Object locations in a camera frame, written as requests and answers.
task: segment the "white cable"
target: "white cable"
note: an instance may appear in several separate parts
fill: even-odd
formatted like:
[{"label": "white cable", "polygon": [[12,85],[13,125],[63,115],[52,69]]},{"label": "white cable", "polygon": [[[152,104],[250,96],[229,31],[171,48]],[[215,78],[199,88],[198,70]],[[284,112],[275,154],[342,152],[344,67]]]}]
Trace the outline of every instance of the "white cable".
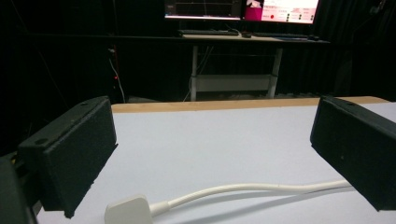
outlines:
[{"label": "white cable", "polygon": [[114,73],[115,73],[116,76],[117,76],[117,81],[118,81],[118,83],[119,83],[119,87],[120,87],[120,91],[121,91],[121,95],[122,95],[122,101],[125,103],[125,95],[124,95],[124,93],[123,93],[123,89],[122,89],[122,86],[121,86],[121,81],[120,81],[119,73],[117,73],[116,69],[114,68],[113,62],[111,62],[111,59],[108,59],[108,61],[110,62],[111,68],[113,69]]},{"label": "white cable", "polygon": [[170,209],[188,203],[193,200],[203,198],[205,196],[231,192],[240,190],[274,190],[274,191],[291,191],[291,192],[313,192],[325,189],[338,189],[351,187],[351,185],[344,180],[337,180],[333,182],[325,182],[313,185],[278,185],[278,184],[234,184],[214,187],[211,189],[203,189],[194,193],[176,198],[168,202],[155,203],[149,206],[151,215],[153,217],[169,211]]}]

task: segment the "monitor screen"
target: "monitor screen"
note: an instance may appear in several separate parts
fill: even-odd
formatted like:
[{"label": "monitor screen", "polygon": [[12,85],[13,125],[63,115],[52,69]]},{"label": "monitor screen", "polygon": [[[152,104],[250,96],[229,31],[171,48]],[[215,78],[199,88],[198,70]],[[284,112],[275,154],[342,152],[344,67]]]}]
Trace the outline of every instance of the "monitor screen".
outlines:
[{"label": "monitor screen", "polygon": [[318,0],[247,0],[245,21],[313,24]]},{"label": "monitor screen", "polygon": [[165,0],[165,18],[241,20],[242,0]]}]

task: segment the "white plug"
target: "white plug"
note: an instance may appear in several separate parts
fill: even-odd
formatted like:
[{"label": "white plug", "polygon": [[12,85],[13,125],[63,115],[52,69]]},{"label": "white plug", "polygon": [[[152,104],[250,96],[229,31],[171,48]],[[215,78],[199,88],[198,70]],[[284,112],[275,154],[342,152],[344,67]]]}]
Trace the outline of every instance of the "white plug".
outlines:
[{"label": "white plug", "polygon": [[105,211],[106,224],[152,224],[149,203],[142,194],[110,203]]}]

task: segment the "white tabletop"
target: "white tabletop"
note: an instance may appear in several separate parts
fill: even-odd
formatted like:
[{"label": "white tabletop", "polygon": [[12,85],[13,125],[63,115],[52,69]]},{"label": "white tabletop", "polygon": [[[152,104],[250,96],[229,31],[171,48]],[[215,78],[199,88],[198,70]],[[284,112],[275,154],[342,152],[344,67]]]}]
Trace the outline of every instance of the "white tabletop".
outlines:
[{"label": "white tabletop", "polygon": [[[364,105],[396,121],[396,104]],[[316,106],[114,114],[119,146],[71,219],[103,224],[106,206],[144,194],[150,203],[235,183],[312,184],[342,178],[311,147]],[[209,196],[154,223],[395,223],[354,189],[304,195],[243,191]]]}]

